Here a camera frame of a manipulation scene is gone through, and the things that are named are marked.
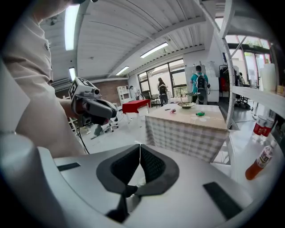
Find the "person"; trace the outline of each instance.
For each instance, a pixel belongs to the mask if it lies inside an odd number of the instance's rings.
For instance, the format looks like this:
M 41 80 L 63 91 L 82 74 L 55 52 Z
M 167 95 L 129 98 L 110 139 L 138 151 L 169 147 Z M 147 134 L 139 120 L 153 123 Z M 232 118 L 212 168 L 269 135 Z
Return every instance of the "person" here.
M 160 103 L 163 106 L 163 101 L 161 99 L 162 94 L 167 94 L 167 86 L 165 85 L 164 81 L 161 77 L 159 77 L 159 82 L 157 83 L 157 90 L 159 91 Z
M 37 147 L 47 148 L 53 158 L 86 153 L 68 124 L 67 117 L 77 117 L 71 101 L 57 98 L 50 85 L 53 81 L 51 53 L 40 23 L 82 2 L 38 0 L 19 21 L 2 55 L 10 74 L 30 98 L 16 133 L 28 137 Z
M 139 100 L 139 90 L 132 85 L 130 86 L 130 94 L 132 98 L 135 98 L 137 101 Z
M 197 93 L 198 92 L 198 88 L 196 86 L 196 80 L 198 79 L 198 75 L 202 75 L 204 77 L 204 79 L 206 80 L 207 83 L 209 83 L 208 77 L 206 74 L 202 73 L 202 68 L 201 66 L 196 66 L 196 71 L 197 73 L 194 73 L 190 79 L 190 84 L 192 85 L 192 92 L 193 93 Z M 196 103 L 198 96 L 194 96 L 192 102 Z

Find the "ceiling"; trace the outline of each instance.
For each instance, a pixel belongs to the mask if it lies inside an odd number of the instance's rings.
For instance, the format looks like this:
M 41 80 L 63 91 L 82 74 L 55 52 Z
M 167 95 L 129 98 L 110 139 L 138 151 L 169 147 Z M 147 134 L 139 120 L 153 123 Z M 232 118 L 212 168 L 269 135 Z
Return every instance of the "ceiling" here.
M 216 2 L 204 1 L 215 16 Z M 75 29 L 75 46 L 65 50 L 64 17 L 41 26 L 50 41 L 54 81 L 69 80 L 69 67 L 90 80 L 132 74 L 139 67 L 167 55 L 207 49 L 213 29 L 193 0 L 99 0 L 80 6 Z M 167 42 L 168 46 L 142 59 L 148 50 Z

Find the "white cabinet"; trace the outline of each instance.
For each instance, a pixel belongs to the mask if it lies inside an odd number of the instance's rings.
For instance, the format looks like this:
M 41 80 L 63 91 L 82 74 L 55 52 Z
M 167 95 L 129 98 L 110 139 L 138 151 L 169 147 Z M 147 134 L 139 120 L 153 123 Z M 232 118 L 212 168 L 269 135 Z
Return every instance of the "white cabinet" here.
M 133 99 L 130 97 L 130 90 L 129 90 L 129 86 L 128 85 L 123 85 L 123 86 L 119 86 L 117 87 L 117 91 L 119 94 L 119 99 L 121 102 L 121 105 L 123 105 L 124 103 L 130 102 Z

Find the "white floor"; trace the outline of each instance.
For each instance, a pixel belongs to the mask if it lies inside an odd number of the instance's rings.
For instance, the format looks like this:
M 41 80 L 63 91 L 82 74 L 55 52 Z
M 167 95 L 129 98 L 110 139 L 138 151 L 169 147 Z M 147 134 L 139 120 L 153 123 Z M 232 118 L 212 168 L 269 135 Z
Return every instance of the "white floor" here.
M 156 107 L 152 107 L 150 112 L 156 110 Z M 122 114 L 122 111 L 117 113 L 119 128 L 113 128 L 114 132 L 108 131 L 102 133 L 94 139 L 90 139 L 93 136 L 95 126 L 92 126 L 90 134 L 82 134 L 82 139 L 86 145 L 89 153 L 98 153 L 102 151 L 112 150 L 118 147 L 123 147 L 131 144 L 145 144 L 146 143 L 146 125 L 145 115 L 147 114 L 147 108 L 143 107 L 139 110 L 141 116 L 141 122 L 137 119 L 136 113 L 129 113 L 129 117 L 133 118 L 130 123 L 127 121 L 126 115 Z M 227 163 L 229 161 L 228 148 L 224 143 L 220 152 L 215 158 L 215 163 Z

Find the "checkered tablecloth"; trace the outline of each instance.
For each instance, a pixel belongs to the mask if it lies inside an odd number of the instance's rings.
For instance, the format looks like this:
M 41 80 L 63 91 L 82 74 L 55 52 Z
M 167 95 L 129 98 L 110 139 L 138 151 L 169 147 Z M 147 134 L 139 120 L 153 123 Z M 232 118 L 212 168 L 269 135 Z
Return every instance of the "checkered tablecloth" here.
M 147 144 L 212 162 L 228 130 L 146 116 L 146 134 Z

